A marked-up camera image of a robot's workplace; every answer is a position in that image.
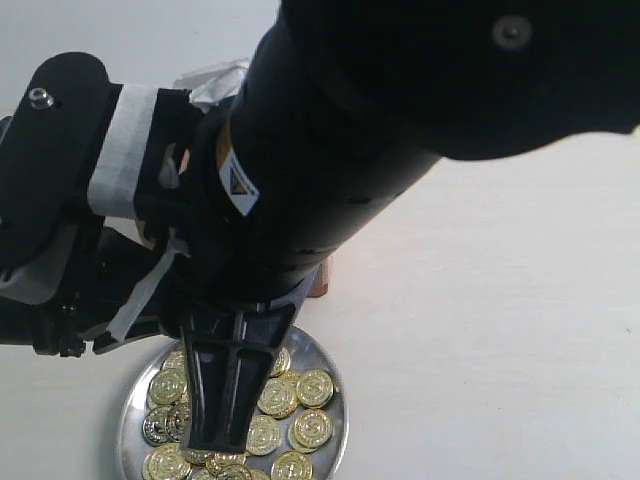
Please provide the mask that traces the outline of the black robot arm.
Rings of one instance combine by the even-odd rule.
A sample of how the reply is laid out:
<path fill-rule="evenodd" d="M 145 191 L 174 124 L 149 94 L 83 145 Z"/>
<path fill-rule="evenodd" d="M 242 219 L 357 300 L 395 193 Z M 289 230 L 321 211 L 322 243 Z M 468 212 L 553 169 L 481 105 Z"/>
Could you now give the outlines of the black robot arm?
<path fill-rule="evenodd" d="M 638 123 L 635 1 L 283 2 L 189 147 L 184 445 L 244 450 L 316 268 L 439 159 Z"/>

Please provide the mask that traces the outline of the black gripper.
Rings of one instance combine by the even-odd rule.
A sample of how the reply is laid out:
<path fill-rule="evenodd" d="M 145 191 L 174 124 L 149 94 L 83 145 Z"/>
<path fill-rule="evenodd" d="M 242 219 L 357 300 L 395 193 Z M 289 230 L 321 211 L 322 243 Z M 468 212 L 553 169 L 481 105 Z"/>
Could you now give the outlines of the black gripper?
<path fill-rule="evenodd" d="M 181 445 L 242 453 L 302 285 L 437 156 L 321 94 L 238 94 L 208 113 L 163 94 L 159 128 L 189 158 L 159 207 L 189 251 L 160 312 L 186 353 Z"/>

